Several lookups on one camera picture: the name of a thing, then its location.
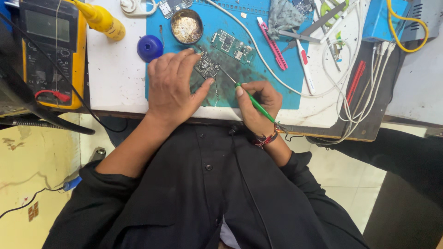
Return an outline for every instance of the bracelet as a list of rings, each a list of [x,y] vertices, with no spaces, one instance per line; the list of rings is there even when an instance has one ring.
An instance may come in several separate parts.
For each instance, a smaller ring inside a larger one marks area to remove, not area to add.
[[[256,140],[254,140],[254,144],[256,146],[263,146],[265,144],[269,144],[272,141],[274,141],[278,136],[278,132],[277,132],[277,126],[274,125],[274,133],[272,133],[272,135],[265,137],[265,136],[257,136],[256,135]]]

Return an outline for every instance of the black shirt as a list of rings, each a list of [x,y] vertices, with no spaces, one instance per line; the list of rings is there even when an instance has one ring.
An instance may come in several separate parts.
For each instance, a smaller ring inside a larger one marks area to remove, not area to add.
[[[179,127],[140,179],[99,174],[99,162],[89,163],[43,248],[216,249],[223,217],[242,249],[270,248],[264,224],[275,249],[368,248],[310,173],[310,152],[278,168],[229,131]]]

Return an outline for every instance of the small circuit board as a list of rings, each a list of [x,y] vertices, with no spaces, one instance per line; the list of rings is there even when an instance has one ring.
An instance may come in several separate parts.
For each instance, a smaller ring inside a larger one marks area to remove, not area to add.
[[[220,70],[220,65],[215,63],[209,57],[208,51],[202,49],[202,58],[195,64],[194,69],[200,73],[203,78],[214,78]]]
[[[177,11],[189,8],[193,0],[162,0],[159,8],[166,19],[171,18]]]
[[[243,64],[252,64],[252,61],[254,61],[257,56],[257,50],[255,48],[246,45],[222,29],[214,33],[211,44]]]
[[[292,3],[302,15],[313,11],[312,5],[314,4],[314,0],[293,0]]]

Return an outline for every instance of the yellow multimeter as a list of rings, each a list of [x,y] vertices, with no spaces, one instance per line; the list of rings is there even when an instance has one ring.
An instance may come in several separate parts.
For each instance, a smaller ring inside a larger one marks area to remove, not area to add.
[[[86,20],[71,0],[20,0],[21,27],[62,69],[83,97]],[[61,73],[26,38],[23,80],[42,105],[62,109],[81,107],[79,98]]]

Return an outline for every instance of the fingernail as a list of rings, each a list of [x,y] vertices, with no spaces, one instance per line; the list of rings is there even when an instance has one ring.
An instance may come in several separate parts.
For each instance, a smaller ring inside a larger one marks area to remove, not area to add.
[[[235,88],[235,92],[237,93],[237,97],[240,97],[241,95],[243,95],[243,88],[241,86],[238,86]]]

